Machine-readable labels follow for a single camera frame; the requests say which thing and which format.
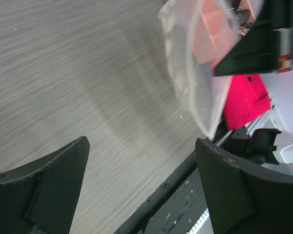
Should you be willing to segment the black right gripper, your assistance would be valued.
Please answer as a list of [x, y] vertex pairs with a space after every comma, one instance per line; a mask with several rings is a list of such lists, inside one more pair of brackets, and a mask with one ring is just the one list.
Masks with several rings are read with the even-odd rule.
[[215, 66], [217, 77], [285, 73], [293, 67], [293, 0], [265, 0], [255, 23]]

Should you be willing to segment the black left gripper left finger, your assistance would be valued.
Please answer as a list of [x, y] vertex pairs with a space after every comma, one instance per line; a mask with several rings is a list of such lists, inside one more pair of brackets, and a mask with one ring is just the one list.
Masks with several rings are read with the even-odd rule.
[[0, 173], [0, 234], [68, 234], [89, 150], [90, 143], [82, 136]]

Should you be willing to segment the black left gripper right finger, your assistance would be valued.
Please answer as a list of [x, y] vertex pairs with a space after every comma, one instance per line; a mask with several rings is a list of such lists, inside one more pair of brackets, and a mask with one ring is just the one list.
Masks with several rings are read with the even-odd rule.
[[293, 234], [293, 176], [235, 156], [206, 139], [196, 161], [215, 234]]

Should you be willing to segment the clear dotted zip bag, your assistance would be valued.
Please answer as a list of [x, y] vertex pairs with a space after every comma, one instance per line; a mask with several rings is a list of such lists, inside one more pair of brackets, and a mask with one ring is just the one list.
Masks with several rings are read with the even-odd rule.
[[[213, 139], [220, 118], [224, 118], [223, 110], [234, 76], [217, 77], [213, 70], [231, 49], [219, 60], [198, 63], [190, 46], [194, 39], [194, 23], [186, 15], [183, 1], [169, 0], [159, 11], [165, 38], [167, 70], [179, 103], [204, 136]], [[227, 1], [227, 4], [233, 9], [231, 3]], [[239, 40], [236, 13], [228, 9], [225, 12], [233, 23], [236, 44]]]

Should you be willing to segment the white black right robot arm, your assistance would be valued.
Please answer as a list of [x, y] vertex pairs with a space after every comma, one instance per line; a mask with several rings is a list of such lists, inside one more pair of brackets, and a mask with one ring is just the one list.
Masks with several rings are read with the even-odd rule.
[[[292, 69], [293, 0], [265, 0], [250, 30], [218, 62], [214, 74], [281, 74]], [[250, 139], [232, 140], [227, 151], [260, 165], [293, 163], [293, 133], [257, 129]]]

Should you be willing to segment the pink compartment organizer tray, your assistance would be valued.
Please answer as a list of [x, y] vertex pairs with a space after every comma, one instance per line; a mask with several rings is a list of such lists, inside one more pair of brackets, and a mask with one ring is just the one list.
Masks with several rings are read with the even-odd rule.
[[186, 15], [194, 23], [191, 49], [196, 61], [205, 64], [221, 59], [235, 44], [233, 23], [225, 10], [234, 10], [226, 0], [185, 0]]

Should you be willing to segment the magenta red cloth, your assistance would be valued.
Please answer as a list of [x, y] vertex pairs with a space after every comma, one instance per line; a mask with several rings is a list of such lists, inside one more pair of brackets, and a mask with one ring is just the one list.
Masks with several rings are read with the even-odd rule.
[[228, 130], [243, 127], [270, 108], [270, 97], [259, 74], [232, 77], [223, 110]]

